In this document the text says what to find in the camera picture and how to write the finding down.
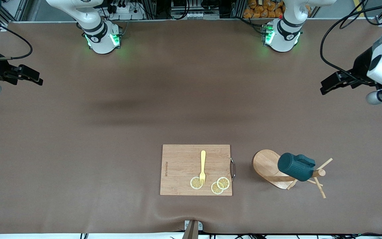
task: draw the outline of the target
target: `wooden cutting board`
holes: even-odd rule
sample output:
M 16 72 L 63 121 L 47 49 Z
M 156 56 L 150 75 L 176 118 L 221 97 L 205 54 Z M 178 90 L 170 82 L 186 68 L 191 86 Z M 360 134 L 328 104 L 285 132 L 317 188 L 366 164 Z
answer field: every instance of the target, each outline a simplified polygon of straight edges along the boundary
M 196 190 L 190 186 L 190 180 L 200 175 L 202 150 L 206 151 L 206 183 Z M 230 158 L 229 145 L 163 145 L 160 195 L 216 196 L 212 183 L 226 177 L 229 188 L 219 196 L 232 196 Z

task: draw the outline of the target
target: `brown table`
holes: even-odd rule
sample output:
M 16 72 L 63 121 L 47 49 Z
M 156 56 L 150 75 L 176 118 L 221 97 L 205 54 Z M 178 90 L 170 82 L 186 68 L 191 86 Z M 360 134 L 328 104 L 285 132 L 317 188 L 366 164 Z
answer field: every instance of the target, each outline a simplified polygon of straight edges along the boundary
M 186 219 L 211 233 L 382 233 L 382 105 L 366 86 L 320 94 L 332 23 L 308 21 L 276 53 L 240 21 L 134 22 L 108 55 L 74 24 L 10 24 L 34 47 L 13 63 L 44 86 L 1 83 L 0 233 L 176 231 Z M 358 20 L 332 32 L 326 57 L 350 68 L 381 33 Z M 0 33 L 0 53 L 25 52 Z M 160 196 L 162 144 L 230 144 L 233 196 Z M 251 165 L 262 149 L 334 158 L 327 199 L 265 182 Z

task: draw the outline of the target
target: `wooden round base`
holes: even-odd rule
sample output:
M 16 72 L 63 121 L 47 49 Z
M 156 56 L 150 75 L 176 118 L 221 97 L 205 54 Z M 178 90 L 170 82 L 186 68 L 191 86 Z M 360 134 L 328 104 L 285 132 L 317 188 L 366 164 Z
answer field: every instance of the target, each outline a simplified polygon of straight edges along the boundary
M 294 178 L 278 169 L 279 155 L 272 150 L 259 151 L 253 158 L 253 168 L 257 174 L 280 189 L 287 189 Z

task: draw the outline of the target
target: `fork handle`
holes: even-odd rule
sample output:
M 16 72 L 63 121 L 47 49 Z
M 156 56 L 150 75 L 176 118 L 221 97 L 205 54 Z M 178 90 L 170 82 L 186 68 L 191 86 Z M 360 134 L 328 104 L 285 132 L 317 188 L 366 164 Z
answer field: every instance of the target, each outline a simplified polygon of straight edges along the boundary
M 206 163 L 206 151 L 201 151 L 201 172 L 204 172 L 204 164 Z

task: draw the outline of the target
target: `table surface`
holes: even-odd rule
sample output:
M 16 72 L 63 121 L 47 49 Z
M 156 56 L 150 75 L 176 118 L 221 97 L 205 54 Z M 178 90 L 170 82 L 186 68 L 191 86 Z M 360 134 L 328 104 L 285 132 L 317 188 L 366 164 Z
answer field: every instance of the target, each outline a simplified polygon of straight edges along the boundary
M 187 219 L 210 233 L 382 233 L 382 105 L 365 102 L 367 86 L 321 95 L 332 23 L 307 21 L 277 53 L 240 21 L 134 22 L 107 55 L 74 24 L 10 24 L 33 45 L 12 64 L 44 85 L 0 82 L 0 233 L 176 231 Z M 381 33 L 363 20 L 333 31 L 326 58 L 351 68 Z M 27 50 L 0 33 L 0 53 Z M 231 145 L 233 196 L 159 195 L 163 144 Z M 332 157 L 327 199 L 264 181 L 252 167 L 262 149 Z

